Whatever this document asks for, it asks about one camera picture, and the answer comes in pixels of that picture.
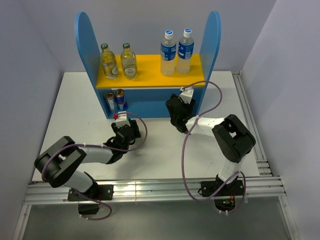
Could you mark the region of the blue and yellow shelf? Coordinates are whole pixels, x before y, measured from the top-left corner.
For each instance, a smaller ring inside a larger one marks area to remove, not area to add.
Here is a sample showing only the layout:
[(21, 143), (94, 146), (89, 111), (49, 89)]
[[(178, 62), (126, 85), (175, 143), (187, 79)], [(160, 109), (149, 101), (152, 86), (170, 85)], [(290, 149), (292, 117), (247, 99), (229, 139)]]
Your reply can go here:
[(106, 118), (113, 117), (104, 99), (106, 92), (123, 89), (128, 111), (142, 118), (167, 118), (167, 99), (171, 94), (178, 94), (181, 87), (190, 84), (195, 86), (193, 113), (199, 112), (220, 48), (221, 18), (218, 11), (208, 15), (200, 52), (191, 58), (188, 74), (175, 72), (172, 76), (163, 76), (159, 54), (139, 54), (138, 72), (134, 79), (126, 78), (122, 70), (118, 78), (108, 79), (100, 63), (101, 52), (90, 18), (85, 12), (77, 13), (74, 32), (78, 54)]

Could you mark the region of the Chang soda water bottle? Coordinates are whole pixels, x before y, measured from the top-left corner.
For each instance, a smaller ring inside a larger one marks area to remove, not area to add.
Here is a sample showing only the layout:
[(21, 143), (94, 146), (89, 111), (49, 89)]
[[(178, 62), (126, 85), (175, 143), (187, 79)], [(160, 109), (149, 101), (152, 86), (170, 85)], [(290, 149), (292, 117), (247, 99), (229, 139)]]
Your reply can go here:
[(115, 54), (109, 49), (108, 44), (103, 43), (100, 46), (100, 64), (106, 78), (115, 80), (119, 76), (119, 68)]
[(136, 54), (131, 50), (131, 46), (127, 42), (122, 45), (122, 48), (120, 61), (123, 74), (128, 79), (134, 79), (138, 71)]

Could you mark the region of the Pocari Sweat bottle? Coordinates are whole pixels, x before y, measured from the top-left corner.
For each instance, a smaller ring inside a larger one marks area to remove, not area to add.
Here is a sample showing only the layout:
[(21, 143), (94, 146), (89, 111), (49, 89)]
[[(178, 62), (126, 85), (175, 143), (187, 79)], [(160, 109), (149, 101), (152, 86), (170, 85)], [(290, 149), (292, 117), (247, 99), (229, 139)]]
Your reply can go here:
[(164, 38), (160, 45), (160, 72), (163, 76), (172, 76), (175, 72), (177, 42), (174, 38), (174, 32), (168, 29), (164, 33)]
[(178, 41), (177, 65), (176, 70), (180, 74), (188, 74), (191, 68), (191, 58), (194, 51), (194, 39), (192, 38), (192, 29), (185, 28), (183, 36)]

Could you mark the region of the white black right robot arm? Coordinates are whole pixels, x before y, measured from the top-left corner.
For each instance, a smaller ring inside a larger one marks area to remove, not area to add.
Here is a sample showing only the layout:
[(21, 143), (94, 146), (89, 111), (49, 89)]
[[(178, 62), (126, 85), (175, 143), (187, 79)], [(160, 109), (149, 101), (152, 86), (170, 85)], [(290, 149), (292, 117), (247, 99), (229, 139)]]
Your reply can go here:
[[(244, 175), (240, 171), (243, 159), (251, 152), (256, 144), (256, 139), (234, 114), (223, 118), (208, 118), (202, 115), (193, 115), (192, 110), (195, 100), (189, 103), (175, 94), (172, 94), (165, 105), (170, 115), (171, 124), (176, 129), (185, 134), (185, 139), (181, 151), (181, 173), (182, 181), (188, 195), (195, 201), (204, 202), (212, 199), (218, 194), (227, 195), (238, 180), (239, 175)], [(207, 197), (199, 199), (190, 192), (185, 175), (185, 148), (188, 137), (191, 134), (212, 136), (216, 140), (223, 156), (224, 163), (215, 177), (216, 187)]]

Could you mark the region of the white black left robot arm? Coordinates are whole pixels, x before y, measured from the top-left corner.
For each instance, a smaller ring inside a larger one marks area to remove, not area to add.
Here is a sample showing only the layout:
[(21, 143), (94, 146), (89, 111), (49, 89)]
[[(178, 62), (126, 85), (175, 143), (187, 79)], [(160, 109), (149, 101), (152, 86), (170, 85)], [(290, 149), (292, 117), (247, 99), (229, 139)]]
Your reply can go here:
[(103, 193), (98, 183), (77, 168), (84, 163), (114, 164), (141, 137), (137, 121), (130, 118), (126, 121), (117, 119), (111, 128), (115, 136), (98, 146), (76, 145), (70, 136), (61, 137), (36, 158), (35, 168), (53, 188), (66, 186), (77, 190), (83, 199), (100, 200)]

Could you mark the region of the Red Bull can right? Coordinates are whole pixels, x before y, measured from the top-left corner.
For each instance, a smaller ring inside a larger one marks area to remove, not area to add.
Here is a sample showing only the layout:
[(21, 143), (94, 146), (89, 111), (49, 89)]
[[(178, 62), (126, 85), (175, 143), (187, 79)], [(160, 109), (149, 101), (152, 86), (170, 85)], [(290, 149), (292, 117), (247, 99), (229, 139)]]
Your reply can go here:
[(114, 95), (116, 98), (118, 109), (120, 111), (125, 111), (128, 108), (128, 103), (125, 97), (125, 91), (121, 88), (116, 89)]

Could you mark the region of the red bull can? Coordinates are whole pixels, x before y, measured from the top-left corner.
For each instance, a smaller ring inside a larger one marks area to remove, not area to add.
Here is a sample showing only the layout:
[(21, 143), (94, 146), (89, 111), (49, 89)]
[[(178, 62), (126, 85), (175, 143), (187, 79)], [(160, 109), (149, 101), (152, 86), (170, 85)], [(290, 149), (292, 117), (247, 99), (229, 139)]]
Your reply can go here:
[(110, 112), (112, 114), (117, 113), (119, 111), (118, 104), (116, 102), (116, 97), (113, 92), (108, 91), (104, 95), (104, 100)]
[(118, 109), (120, 111), (125, 111), (128, 108), (128, 103), (125, 97), (125, 91), (121, 88), (116, 89), (114, 95), (116, 98)]

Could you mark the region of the Red Bull can left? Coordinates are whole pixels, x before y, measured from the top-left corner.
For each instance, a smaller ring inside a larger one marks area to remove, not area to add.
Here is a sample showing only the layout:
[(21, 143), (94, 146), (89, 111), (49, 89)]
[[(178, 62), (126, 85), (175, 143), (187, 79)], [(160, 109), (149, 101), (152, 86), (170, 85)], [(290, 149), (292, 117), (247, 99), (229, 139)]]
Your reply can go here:
[(118, 104), (116, 102), (116, 97), (113, 92), (108, 91), (104, 95), (104, 100), (110, 112), (112, 114), (117, 113), (119, 111)]

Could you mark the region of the aluminium rail frame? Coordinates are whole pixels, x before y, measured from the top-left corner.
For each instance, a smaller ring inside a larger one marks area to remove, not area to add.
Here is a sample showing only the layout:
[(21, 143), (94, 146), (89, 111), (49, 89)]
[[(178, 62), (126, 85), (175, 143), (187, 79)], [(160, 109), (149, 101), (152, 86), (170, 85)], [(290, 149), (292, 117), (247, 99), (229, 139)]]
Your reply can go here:
[[(288, 238), (299, 240), (301, 238), (292, 211), (290, 209), (287, 194), (279, 176), (274, 176), (264, 152), (261, 139), (252, 116), (250, 105), (244, 90), (239, 71), (213, 72), (214, 79), (221, 78), (231, 84), (233, 92), (237, 93), (237, 105), (241, 107), (244, 120), (257, 140), (252, 153), (255, 157), (255, 167), (259, 176), (249, 176), (246, 179), (246, 198), (276, 198), (282, 221), (287, 228)], [(186, 201), (189, 196), (183, 183), (179, 179), (146, 179), (146, 180), (118, 180), (114, 181), (114, 198), (118, 203), (144, 203), (165, 201)], [(32, 206), (61, 205), (67, 203), (67, 189), (65, 187), (51, 188), (41, 182), (34, 182), (28, 186), (22, 204), (21, 213), (13, 235), (13, 239), (23, 239), (25, 229), (30, 219)]]

